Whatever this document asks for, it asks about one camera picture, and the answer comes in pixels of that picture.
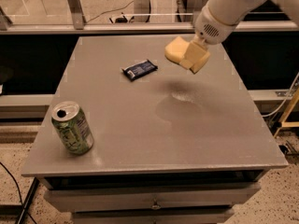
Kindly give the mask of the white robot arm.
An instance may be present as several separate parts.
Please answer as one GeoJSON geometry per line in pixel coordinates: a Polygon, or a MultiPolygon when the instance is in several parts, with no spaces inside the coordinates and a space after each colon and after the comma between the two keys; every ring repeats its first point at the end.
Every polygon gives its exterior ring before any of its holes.
{"type": "MultiPolygon", "coordinates": [[[[254,8],[266,0],[208,0],[194,23],[194,38],[188,43],[179,65],[197,73],[207,62],[209,45],[224,41],[254,8]]],[[[271,0],[299,24],[299,0],[271,0]]]]}

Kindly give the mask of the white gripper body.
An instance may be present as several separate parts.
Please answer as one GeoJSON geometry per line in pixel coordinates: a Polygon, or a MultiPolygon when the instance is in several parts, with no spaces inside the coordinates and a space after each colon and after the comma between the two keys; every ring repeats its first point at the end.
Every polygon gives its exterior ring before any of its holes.
{"type": "Polygon", "coordinates": [[[204,6],[194,23],[198,40],[208,45],[223,42],[235,29],[236,25],[224,24],[213,17],[208,6],[204,6]]]}

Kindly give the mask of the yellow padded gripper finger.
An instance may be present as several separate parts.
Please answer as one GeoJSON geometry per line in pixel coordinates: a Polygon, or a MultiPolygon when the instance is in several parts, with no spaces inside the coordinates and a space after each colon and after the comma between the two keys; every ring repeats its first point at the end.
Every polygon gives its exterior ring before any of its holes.
{"type": "Polygon", "coordinates": [[[190,70],[196,74],[207,63],[209,57],[210,53],[207,50],[196,51],[192,56],[193,65],[190,70]]]}
{"type": "Polygon", "coordinates": [[[190,69],[193,65],[192,56],[196,51],[207,50],[202,44],[191,41],[186,49],[183,59],[179,63],[185,69],[190,69]]]}

